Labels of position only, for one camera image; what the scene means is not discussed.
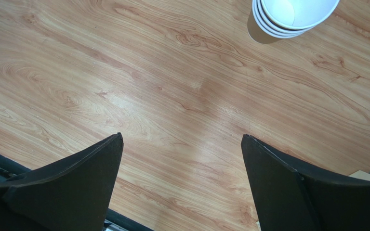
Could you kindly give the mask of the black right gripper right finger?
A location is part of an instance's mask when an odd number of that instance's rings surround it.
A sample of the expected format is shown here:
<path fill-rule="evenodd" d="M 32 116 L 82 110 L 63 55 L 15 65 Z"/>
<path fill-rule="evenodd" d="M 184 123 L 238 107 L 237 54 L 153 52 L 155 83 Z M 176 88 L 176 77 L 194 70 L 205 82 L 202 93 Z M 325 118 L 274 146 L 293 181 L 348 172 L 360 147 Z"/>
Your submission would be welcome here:
<path fill-rule="evenodd" d="M 264 231 L 370 231 L 370 180 L 341 175 L 245 134 L 241 150 Z"/>

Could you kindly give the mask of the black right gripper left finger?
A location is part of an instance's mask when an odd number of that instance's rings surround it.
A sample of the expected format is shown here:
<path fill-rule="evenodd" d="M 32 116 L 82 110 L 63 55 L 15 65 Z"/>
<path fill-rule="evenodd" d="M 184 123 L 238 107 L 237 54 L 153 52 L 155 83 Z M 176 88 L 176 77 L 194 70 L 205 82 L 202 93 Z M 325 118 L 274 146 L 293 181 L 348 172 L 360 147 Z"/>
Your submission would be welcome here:
<path fill-rule="evenodd" d="M 123 153 L 113 134 L 56 162 L 0 180 L 0 231 L 100 231 Z"/>

